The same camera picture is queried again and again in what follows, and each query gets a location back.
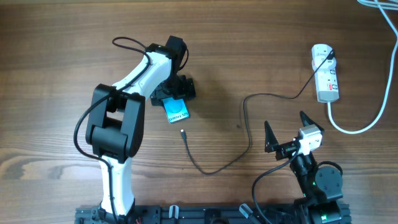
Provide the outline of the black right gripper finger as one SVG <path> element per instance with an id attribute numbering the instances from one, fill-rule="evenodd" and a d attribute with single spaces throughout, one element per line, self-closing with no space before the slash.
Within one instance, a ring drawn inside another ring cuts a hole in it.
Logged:
<path id="1" fill-rule="evenodd" d="M 325 130 L 319 124 L 314 122 L 314 120 L 310 119 L 304 111 L 300 111 L 299 115 L 304 127 L 315 125 L 322 133 L 325 132 Z"/>
<path id="2" fill-rule="evenodd" d="M 276 151 L 276 148 L 279 146 L 279 142 L 275 137 L 275 134 L 269 124 L 268 121 L 264 122 L 265 127 L 265 152 L 270 153 Z"/>

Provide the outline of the Galaxy smartphone blue screen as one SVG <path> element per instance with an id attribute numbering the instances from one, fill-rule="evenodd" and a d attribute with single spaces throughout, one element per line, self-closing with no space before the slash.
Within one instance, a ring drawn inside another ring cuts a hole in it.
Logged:
<path id="1" fill-rule="evenodd" d="M 190 117 L 190 113 L 183 99 L 175 100 L 172 97 L 162 100 L 169 123 L 176 123 Z"/>

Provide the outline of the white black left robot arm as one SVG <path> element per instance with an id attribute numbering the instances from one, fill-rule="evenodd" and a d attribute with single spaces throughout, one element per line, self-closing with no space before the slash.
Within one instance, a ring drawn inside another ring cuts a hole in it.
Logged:
<path id="1" fill-rule="evenodd" d="M 179 75 L 189 55 L 183 39 L 171 35 L 165 45 L 143 46 L 140 53 L 142 60 L 125 78 L 95 88 L 82 116 L 88 120 L 86 142 L 101 165 L 101 219 L 116 223 L 127 220 L 135 207 L 131 166 L 144 136 L 146 102 L 162 107 L 172 124 L 189 118 L 185 103 L 196 97 L 193 80 Z"/>

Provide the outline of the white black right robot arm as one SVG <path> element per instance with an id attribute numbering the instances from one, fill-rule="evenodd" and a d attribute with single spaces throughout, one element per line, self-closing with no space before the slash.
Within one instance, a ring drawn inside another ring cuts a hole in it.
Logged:
<path id="1" fill-rule="evenodd" d="M 279 161 L 287 159 L 303 197 L 295 200 L 296 223 L 344 223 L 346 208 L 338 202 L 343 197 L 343 169 L 331 161 L 317 162 L 313 151 L 323 144 L 325 130 L 303 111 L 303 127 L 292 141 L 280 144 L 268 121 L 265 127 L 265 151 L 275 153 Z"/>

